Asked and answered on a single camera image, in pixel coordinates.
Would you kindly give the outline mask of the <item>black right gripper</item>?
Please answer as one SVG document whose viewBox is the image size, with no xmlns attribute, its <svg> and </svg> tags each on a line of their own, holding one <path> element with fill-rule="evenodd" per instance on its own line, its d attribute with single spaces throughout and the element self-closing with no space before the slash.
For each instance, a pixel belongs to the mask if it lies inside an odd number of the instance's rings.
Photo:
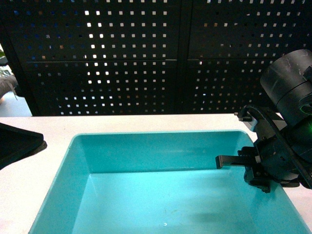
<svg viewBox="0 0 312 234">
<path fill-rule="evenodd" d="M 243 107 L 237 117 L 243 122 L 247 115 L 258 121 L 257 140 L 238 151 L 239 156 L 217 156 L 216 168 L 245 166 L 244 181 L 264 193 L 271 192 L 271 181 L 283 187 L 311 188 L 312 116 L 286 119 L 270 108 Z"/>
</svg>

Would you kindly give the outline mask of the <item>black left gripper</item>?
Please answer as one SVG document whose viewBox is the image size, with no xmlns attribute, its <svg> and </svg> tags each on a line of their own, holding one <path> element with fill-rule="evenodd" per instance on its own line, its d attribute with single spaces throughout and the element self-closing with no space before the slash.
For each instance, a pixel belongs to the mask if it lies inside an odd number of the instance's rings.
<svg viewBox="0 0 312 234">
<path fill-rule="evenodd" d="M 47 148 L 41 133 L 0 125 L 0 168 L 33 156 Z"/>
</svg>

